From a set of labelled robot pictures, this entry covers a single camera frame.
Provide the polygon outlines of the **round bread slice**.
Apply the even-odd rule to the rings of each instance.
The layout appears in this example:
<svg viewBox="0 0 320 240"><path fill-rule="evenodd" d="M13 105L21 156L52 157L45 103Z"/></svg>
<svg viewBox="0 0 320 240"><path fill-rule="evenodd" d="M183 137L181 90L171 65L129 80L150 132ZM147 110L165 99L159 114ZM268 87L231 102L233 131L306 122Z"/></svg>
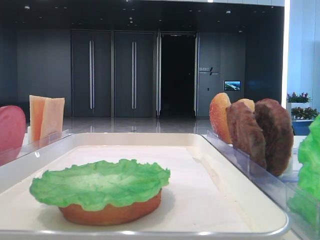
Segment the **round bread slice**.
<svg viewBox="0 0 320 240"><path fill-rule="evenodd" d="M86 211L78 204L60 207L64 218L71 223L86 226L115 226L133 222L152 212L161 204L162 192L145 202L116 207L108 204L99 211Z"/></svg>

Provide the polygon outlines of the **green lettuce leaf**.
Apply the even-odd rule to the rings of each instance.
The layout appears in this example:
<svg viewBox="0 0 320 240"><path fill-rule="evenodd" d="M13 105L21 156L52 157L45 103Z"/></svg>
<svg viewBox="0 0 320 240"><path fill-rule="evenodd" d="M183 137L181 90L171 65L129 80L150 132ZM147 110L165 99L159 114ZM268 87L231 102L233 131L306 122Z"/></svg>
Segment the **green lettuce leaf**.
<svg viewBox="0 0 320 240"><path fill-rule="evenodd" d="M298 187L320 201L320 117L309 126L310 133L299 144Z"/></svg>
<svg viewBox="0 0 320 240"><path fill-rule="evenodd" d="M32 180L29 192L43 204L61 208L74 204L96 212L107 205L126 207L146 202L169 184L170 177L171 171L156 162L101 160L64 170L47 170Z"/></svg>

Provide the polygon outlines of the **front bread slice in holder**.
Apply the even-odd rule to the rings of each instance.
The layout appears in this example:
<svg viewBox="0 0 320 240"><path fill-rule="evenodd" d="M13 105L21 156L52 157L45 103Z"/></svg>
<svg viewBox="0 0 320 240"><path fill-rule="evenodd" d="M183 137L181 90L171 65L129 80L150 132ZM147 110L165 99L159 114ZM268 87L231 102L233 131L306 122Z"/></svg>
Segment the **front bread slice in holder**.
<svg viewBox="0 0 320 240"><path fill-rule="evenodd" d="M229 96L220 92L212 99L209 106L209 119L212 129L227 144L232 143L226 112L226 108L230 105Z"/></svg>

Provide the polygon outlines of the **bread slice in holder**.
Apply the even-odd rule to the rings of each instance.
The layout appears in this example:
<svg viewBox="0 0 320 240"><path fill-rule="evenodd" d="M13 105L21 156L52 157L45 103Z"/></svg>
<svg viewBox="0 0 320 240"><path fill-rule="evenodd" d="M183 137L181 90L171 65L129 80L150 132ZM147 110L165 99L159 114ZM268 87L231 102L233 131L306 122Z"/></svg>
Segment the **bread slice in holder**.
<svg viewBox="0 0 320 240"><path fill-rule="evenodd" d="M242 98L237 101L237 103L244 103L252 112L255 111L255 103L251 99Z"/></svg>
<svg viewBox="0 0 320 240"><path fill-rule="evenodd" d="M227 144L232 143L226 112L226 108L230 105L229 96L220 92L212 99L209 106L209 119L212 129Z"/></svg>

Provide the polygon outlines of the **front brown meat patty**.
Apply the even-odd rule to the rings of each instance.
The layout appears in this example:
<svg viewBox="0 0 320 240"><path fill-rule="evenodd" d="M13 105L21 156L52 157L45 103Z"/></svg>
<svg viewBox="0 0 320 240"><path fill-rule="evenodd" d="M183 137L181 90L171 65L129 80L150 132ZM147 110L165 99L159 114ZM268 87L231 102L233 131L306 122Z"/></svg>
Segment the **front brown meat patty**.
<svg viewBox="0 0 320 240"><path fill-rule="evenodd" d="M267 168L266 141L255 114L243 101L226 108L229 135L233 147L249 155L263 169Z"/></svg>

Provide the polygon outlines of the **brown meat patty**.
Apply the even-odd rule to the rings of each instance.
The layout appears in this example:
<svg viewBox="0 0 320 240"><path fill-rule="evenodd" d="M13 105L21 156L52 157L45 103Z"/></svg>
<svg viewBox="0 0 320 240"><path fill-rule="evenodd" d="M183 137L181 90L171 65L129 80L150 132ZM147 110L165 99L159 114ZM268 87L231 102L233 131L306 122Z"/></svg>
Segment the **brown meat patty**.
<svg viewBox="0 0 320 240"><path fill-rule="evenodd" d="M270 98L257 101L254 114L265 138L266 169L278 177L287 169L292 155L291 117L278 101Z"/></svg>
<svg viewBox="0 0 320 240"><path fill-rule="evenodd" d="M267 168L266 141L255 114L243 101L226 108L229 135L233 147L249 155L263 169Z"/></svg>

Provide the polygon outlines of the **rear bread slice in holder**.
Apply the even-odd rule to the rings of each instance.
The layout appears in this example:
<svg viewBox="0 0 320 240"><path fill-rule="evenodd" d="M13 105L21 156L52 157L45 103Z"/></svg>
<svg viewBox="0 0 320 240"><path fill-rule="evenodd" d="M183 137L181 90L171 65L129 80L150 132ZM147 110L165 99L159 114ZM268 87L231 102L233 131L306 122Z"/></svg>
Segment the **rear bread slice in holder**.
<svg viewBox="0 0 320 240"><path fill-rule="evenodd" d="M237 101L237 103L244 103L252 112L255 111L255 103L251 99L242 98Z"/></svg>

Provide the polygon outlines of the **front pale cheese slice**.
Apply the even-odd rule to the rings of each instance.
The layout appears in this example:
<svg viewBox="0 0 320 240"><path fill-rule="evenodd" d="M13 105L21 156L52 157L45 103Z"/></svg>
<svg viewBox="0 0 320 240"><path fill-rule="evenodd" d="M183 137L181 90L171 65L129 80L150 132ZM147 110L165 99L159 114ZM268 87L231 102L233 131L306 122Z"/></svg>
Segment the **front pale cheese slice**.
<svg viewBox="0 0 320 240"><path fill-rule="evenodd" d="M62 132L64 117L64 98L46 98L43 108L40 139L53 133Z"/></svg>

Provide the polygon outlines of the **rear brown meat patty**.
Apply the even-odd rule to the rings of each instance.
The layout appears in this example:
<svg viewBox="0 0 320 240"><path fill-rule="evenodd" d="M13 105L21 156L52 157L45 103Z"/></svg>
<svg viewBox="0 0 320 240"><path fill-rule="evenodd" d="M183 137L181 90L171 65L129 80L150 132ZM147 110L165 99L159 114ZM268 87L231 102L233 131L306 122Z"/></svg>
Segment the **rear brown meat patty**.
<svg viewBox="0 0 320 240"><path fill-rule="evenodd" d="M287 169L292 155L291 117L278 101L270 98L257 101L254 114L265 138L266 169L278 177Z"/></svg>

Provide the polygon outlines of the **clear acrylic cheese holder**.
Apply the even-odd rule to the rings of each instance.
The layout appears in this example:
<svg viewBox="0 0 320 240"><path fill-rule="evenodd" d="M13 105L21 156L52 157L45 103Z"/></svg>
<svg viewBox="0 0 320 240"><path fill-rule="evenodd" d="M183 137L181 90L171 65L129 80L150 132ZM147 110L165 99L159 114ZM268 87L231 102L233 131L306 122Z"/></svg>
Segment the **clear acrylic cheese holder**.
<svg viewBox="0 0 320 240"><path fill-rule="evenodd" d="M48 146L52 143L55 143L55 142L65 138L69 135L71 135L71 133L69 133L69 130L67 129L62 132L52 133L49 136L40 139L39 141L32 141L31 127L28 126L27 132L24 135L22 147L21 147L21 150L18 154L18 157L22 157L22 156L29 154L31 152L34 152L42 147Z"/></svg>

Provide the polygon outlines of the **red tomato slice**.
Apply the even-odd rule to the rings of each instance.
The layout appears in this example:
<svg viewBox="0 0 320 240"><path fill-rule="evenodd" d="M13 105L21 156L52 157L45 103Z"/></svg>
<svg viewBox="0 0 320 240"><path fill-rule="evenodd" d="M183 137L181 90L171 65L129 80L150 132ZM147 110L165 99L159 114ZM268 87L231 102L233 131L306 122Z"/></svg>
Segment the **red tomato slice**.
<svg viewBox="0 0 320 240"><path fill-rule="evenodd" d="M15 105L0 108L0 151L20 148L26 131L26 117Z"/></svg>

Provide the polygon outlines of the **clear acrylic tomato holder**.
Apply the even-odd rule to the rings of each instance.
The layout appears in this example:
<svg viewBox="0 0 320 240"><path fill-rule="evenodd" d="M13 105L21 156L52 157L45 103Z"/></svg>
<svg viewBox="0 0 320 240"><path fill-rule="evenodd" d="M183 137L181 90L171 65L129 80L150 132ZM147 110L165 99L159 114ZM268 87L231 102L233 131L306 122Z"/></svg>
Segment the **clear acrylic tomato holder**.
<svg viewBox="0 0 320 240"><path fill-rule="evenodd" d="M21 146L0 151L0 166L14 161L21 151Z"/></svg>

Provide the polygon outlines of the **white serving tray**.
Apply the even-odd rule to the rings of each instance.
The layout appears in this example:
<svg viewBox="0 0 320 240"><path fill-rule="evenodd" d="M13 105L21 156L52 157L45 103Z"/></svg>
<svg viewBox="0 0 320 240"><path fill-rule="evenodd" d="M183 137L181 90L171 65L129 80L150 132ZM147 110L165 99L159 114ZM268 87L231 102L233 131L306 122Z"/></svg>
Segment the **white serving tray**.
<svg viewBox="0 0 320 240"><path fill-rule="evenodd" d="M171 172L159 208L134 222L73 224L29 192L46 170L120 159ZM3 240L281 240L289 229L288 214L198 134L77 133L0 168Z"/></svg>

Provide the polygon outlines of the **flower planter box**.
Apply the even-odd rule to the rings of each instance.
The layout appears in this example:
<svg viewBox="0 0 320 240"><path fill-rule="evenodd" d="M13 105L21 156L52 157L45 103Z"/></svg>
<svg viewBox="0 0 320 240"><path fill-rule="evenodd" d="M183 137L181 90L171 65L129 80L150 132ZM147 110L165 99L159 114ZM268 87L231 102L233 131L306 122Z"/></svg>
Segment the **flower planter box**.
<svg viewBox="0 0 320 240"><path fill-rule="evenodd" d="M286 109L292 120L314 120L319 112L316 108L312 108L311 98L308 93L287 94Z"/></svg>

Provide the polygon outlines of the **small wall display screen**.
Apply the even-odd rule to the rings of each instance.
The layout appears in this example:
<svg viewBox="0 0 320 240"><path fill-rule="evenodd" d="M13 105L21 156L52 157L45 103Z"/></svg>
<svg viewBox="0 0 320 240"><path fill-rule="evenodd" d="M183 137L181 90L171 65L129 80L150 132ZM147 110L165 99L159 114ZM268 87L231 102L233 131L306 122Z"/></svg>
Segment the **small wall display screen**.
<svg viewBox="0 0 320 240"><path fill-rule="evenodd" d="M224 91L240 91L240 81L224 81Z"/></svg>

